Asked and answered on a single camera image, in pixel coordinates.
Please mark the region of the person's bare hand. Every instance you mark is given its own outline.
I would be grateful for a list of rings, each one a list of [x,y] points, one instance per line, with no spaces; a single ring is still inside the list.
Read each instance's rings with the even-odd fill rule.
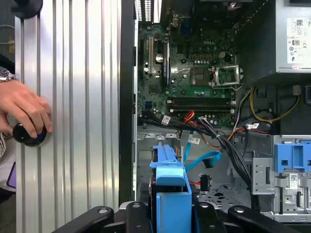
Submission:
[[[12,133],[7,116],[14,117],[27,133],[36,138],[45,128],[53,131],[51,109],[47,102],[16,80],[0,83],[0,131]]]

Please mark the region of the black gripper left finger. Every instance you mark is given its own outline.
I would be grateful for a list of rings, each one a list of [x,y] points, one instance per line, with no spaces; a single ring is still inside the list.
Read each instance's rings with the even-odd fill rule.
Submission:
[[[147,233],[149,218],[142,202],[125,202],[114,212],[107,206],[97,206],[81,214],[55,233]]]

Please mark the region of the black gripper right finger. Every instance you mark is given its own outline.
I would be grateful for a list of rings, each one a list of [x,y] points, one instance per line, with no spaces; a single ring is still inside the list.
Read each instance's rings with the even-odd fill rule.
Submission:
[[[208,202],[194,204],[195,233],[294,233],[295,229],[255,210],[237,205],[228,209],[224,221]]]

